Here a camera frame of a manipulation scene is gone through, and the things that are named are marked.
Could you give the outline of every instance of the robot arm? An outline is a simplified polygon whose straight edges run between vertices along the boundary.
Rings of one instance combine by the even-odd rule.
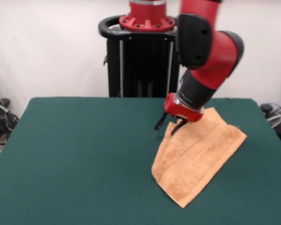
[[[181,118],[174,134],[187,122],[199,121],[204,105],[238,65],[243,53],[242,39],[230,31],[215,31],[215,20],[221,0],[182,0],[176,35],[180,63],[190,70],[183,77],[180,90],[170,93],[165,113]]]

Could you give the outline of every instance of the orange towel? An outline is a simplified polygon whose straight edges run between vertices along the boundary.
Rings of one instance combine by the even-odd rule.
[[[214,108],[197,123],[187,123],[173,136],[169,123],[152,174],[167,195],[184,208],[245,141],[246,135],[228,125]]]

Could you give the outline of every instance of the towel fold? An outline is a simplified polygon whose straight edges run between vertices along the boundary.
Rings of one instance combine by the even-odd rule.
[[[246,135],[228,125],[214,108],[197,123],[187,123],[173,136],[170,122],[152,166],[158,185],[185,208],[245,141]]]

